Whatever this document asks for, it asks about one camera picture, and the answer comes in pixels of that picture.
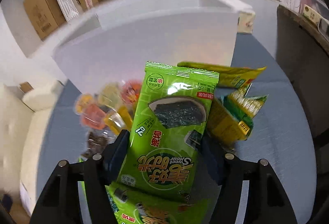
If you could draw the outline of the green seaweed snack pack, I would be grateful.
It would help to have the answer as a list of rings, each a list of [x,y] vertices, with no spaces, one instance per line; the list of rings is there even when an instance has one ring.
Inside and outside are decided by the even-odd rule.
[[[117,223],[202,223],[209,205],[164,200],[115,182],[105,189]]]

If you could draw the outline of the dark seaweed clear packet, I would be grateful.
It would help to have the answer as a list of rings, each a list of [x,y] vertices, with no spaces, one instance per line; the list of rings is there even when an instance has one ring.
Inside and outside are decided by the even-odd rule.
[[[88,159],[94,154],[102,153],[107,145],[114,143],[116,139],[117,135],[108,128],[104,130],[90,129],[87,133],[86,150],[81,156]]]

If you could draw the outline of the pink jelly cup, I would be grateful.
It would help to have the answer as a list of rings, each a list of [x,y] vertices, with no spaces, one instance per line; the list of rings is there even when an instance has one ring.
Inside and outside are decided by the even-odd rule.
[[[89,104],[83,110],[80,123],[83,126],[88,126],[90,128],[94,128],[96,130],[103,130],[106,126],[103,119],[105,118],[106,113],[101,110],[96,104]]]

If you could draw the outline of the yellow jelly cup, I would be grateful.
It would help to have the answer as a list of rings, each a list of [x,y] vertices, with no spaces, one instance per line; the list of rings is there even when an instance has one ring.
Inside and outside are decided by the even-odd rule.
[[[117,110],[111,109],[103,118],[103,122],[118,136],[122,130],[131,131],[133,118],[127,106],[121,106]]]

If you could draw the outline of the orange lid jelly cup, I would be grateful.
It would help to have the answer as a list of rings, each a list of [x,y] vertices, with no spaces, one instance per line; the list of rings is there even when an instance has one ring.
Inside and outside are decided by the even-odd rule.
[[[75,104],[74,104],[74,112],[77,115],[81,115],[84,111],[84,109],[86,109],[86,107],[88,107],[90,104],[94,103],[94,96],[87,93],[87,94],[81,94],[77,97]]]

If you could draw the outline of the green jelly cup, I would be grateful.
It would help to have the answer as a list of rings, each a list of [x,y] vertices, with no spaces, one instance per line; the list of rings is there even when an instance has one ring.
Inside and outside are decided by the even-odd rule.
[[[98,103],[102,106],[118,110],[123,105],[118,83],[109,83],[98,94]]]

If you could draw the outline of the red lid jelly cup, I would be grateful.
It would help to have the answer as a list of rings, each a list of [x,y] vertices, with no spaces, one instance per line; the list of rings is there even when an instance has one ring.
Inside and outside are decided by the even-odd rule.
[[[140,80],[129,80],[126,82],[120,92],[123,101],[130,105],[135,104],[139,99],[141,88],[142,82]]]

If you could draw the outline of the cream leather sofa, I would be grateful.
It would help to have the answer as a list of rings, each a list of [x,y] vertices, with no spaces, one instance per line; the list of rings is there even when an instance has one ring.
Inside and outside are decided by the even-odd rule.
[[[21,201],[28,215],[37,200],[42,141],[63,87],[55,80],[19,98],[1,84],[1,191]]]

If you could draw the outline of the large cardboard box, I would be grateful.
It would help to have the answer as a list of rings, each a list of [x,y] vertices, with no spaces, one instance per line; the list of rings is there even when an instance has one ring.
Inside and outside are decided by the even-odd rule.
[[[41,40],[66,22],[57,0],[24,0],[23,6]]]

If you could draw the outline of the cream patterned small box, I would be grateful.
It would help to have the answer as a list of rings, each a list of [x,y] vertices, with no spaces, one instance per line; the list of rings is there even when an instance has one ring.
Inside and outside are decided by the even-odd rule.
[[[314,10],[312,7],[305,4],[303,6],[303,12],[302,15],[308,19],[311,23],[313,23],[316,27],[319,25],[320,20],[322,19],[322,16]]]

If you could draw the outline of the white storage box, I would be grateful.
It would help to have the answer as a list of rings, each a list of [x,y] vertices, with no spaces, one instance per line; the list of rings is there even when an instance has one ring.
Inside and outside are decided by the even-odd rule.
[[[99,7],[53,52],[82,93],[142,79],[146,62],[231,65],[240,0],[116,0]]]

